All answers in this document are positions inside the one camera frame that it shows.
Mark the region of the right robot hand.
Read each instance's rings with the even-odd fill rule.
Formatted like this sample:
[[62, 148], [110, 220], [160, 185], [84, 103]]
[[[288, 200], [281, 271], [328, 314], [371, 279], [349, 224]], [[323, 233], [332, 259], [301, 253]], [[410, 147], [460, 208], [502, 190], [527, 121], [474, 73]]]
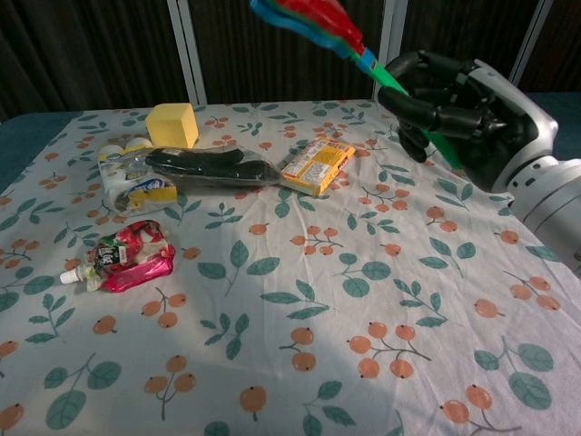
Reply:
[[519, 170], [553, 152], [557, 121], [478, 59], [419, 50], [393, 59], [386, 70], [396, 80], [415, 71], [437, 80], [436, 88], [384, 85], [378, 93], [398, 121], [400, 145], [418, 163], [434, 144], [478, 189], [503, 193]]

